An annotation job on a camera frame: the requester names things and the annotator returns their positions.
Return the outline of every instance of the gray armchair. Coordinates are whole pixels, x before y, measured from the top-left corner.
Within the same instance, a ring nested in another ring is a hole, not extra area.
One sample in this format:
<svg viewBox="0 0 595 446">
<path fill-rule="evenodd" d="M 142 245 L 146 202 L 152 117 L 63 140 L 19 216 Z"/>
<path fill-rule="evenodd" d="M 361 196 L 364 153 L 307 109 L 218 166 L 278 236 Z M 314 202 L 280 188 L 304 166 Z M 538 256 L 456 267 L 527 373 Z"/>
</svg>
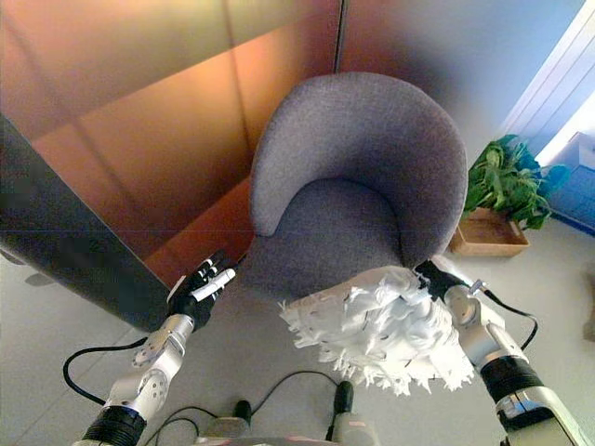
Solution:
<svg viewBox="0 0 595 446">
<path fill-rule="evenodd" d="M 312 78 L 260 140 L 257 237 L 238 284 L 291 299 L 366 269 L 413 267 L 446 247 L 466 189 L 461 138 L 421 90 L 366 72 Z"/>
</svg>

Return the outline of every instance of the chair seat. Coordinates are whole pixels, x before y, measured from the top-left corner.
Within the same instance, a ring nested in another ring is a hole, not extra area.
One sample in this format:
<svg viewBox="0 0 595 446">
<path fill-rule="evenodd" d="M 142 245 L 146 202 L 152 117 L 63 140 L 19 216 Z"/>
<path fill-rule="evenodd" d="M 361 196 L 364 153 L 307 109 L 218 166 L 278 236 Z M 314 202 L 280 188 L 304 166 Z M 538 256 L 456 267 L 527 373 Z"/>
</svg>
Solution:
<svg viewBox="0 0 595 446">
<path fill-rule="evenodd" d="M 271 237 L 257 237 L 237 285 L 266 298 L 294 300 L 371 268 L 401 265 L 399 231 L 389 203 L 344 179 L 305 186 Z"/>
</svg>

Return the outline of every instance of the potted plant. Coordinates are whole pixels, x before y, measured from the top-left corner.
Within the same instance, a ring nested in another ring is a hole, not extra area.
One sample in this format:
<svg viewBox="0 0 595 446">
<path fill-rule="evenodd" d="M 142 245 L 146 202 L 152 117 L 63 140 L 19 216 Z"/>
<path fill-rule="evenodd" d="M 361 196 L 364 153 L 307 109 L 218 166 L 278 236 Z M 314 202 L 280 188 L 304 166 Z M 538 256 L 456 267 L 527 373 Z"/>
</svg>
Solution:
<svg viewBox="0 0 595 446">
<path fill-rule="evenodd" d="M 454 252 L 515 256 L 529 245 L 523 230 L 539 230 L 551 215 L 548 197 L 568 179 L 566 166 L 541 167 L 524 142 L 490 142 L 469 171 L 465 209 L 451 241 Z"/>
</svg>

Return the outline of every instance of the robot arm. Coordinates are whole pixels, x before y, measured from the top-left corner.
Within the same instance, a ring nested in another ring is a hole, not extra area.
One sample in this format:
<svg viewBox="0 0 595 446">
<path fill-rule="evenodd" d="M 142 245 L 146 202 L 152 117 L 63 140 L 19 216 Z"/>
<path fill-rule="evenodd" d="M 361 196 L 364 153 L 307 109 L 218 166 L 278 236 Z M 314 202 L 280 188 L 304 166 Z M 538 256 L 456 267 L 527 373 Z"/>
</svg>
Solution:
<svg viewBox="0 0 595 446">
<path fill-rule="evenodd" d="M 222 262 L 222 253 L 216 253 L 193 274 L 180 278 L 167 298 L 167 319 L 147 338 L 128 373 L 113 384 L 97 419 L 73 446 L 137 444 L 147 422 L 165 403 L 188 338 L 207 323 L 218 293 L 235 277 L 233 269 L 219 269 Z"/>
<path fill-rule="evenodd" d="M 476 297 L 486 291 L 424 262 L 416 268 L 430 279 L 430 293 L 450 309 L 459 344 L 481 375 L 508 433 L 509 446 L 592 446 L 553 390 L 545 387 L 504 320 Z"/>
</svg>

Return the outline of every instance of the green leaves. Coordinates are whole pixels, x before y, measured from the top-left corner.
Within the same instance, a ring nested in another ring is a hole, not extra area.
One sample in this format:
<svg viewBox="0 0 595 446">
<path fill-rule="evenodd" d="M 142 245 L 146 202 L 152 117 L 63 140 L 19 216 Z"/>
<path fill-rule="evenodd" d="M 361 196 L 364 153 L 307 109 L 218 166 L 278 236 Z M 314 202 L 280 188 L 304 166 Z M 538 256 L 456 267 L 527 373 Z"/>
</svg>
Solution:
<svg viewBox="0 0 595 446">
<path fill-rule="evenodd" d="M 541 168 L 526 143 L 511 145 L 516 138 L 505 135 L 491 141 L 470 169 L 463 217 L 478 207 L 488 207 L 524 222 L 524 229 L 538 230 L 551 215 L 546 198 L 570 172 L 563 165 Z"/>
</svg>

